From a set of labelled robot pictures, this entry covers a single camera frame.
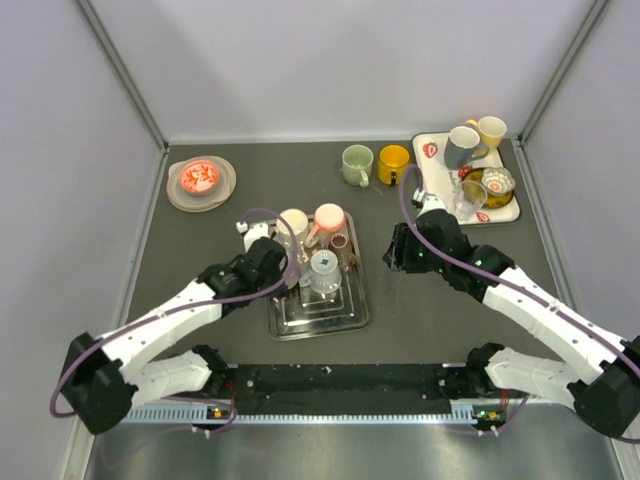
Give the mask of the light grey ceramic mug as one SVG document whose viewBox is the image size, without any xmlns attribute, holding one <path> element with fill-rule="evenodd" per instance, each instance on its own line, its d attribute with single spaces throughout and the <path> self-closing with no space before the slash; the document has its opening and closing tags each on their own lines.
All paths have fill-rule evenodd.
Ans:
<svg viewBox="0 0 640 480">
<path fill-rule="evenodd" d="M 299 280 L 301 287 L 327 295 L 335 292 L 342 282 L 342 275 L 336 254 L 328 249 L 316 251 L 309 260 L 309 267 Z"/>
</svg>

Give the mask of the yellow ceramic mug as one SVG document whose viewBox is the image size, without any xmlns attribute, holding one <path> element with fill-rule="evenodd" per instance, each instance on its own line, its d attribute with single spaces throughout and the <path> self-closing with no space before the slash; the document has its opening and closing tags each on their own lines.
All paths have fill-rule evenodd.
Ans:
<svg viewBox="0 0 640 480">
<path fill-rule="evenodd" d="M 389 186 L 397 185 L 410 164 L 409 151 L 398 144 L 390 144 L 380 150 L 378 158 L 378 178 Z"/>
</svg>

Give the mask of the light green ceramic mug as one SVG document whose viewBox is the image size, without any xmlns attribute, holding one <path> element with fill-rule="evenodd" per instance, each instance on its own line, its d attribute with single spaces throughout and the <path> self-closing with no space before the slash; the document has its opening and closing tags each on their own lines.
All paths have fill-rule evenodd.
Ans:
<svg viewBox="0 0 640 480">
<path fill-rule="evenodd" d="M 369 186 L 374 154 L 364 145 L 350 145 L 342 153 L 343 179 L 350 185 L 366 188 Z"/>
</svg>

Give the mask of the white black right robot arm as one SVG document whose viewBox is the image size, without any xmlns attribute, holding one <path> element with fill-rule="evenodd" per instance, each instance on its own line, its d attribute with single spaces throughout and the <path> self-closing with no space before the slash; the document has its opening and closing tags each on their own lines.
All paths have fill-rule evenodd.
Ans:
<svg viewBox="0 0 640 480">
<path fill-rule="evenodd" d="M 487 396 L 500 388 L 550 399 L 610 438 L 621 438 L 638 418 L 638 340 L 605 331 L 547 293 L 498 249 L 472 244 L 446 210 L 423 209 L 414 223 L 397 223 L 383 260 L 394 271 L 440 275 L 559 357 L 553 361 L 487 344 L 467 360 L 466 380 L 474 393 Z"/>
</svg>

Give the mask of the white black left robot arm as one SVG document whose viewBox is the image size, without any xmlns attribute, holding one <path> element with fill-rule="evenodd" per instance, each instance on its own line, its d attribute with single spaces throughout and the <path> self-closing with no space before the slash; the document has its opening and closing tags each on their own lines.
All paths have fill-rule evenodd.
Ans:
<svg viewBox="0 0 640 480">
<path fill-rule="evenodd" d="M 177 295 L 141 319 L 97 338 L 83 333 L 68 347 L 56 393 L 93 435 L 118 425 L 146 403 L 182 393 L 220 394 L 229 367 L 218 352 L 197 345 L 161 359 L 161 353 L 192 332 L 253 300 L 284 287 L 287 253 L 261 237 L 227 264 L 207 267 Z"/>
</svg>

